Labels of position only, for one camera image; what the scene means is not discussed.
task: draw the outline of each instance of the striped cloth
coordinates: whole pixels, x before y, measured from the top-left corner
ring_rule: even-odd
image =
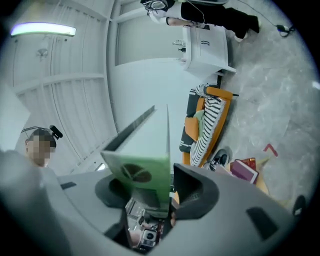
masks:
[[[191,166],[198,166],[203,160],[226,104],[225,100],[216,96],[209,96],[205,91],[205,84],[201,84],[195,89],[199,96],[204,97],[204,126],[202,137],[191,145]]]

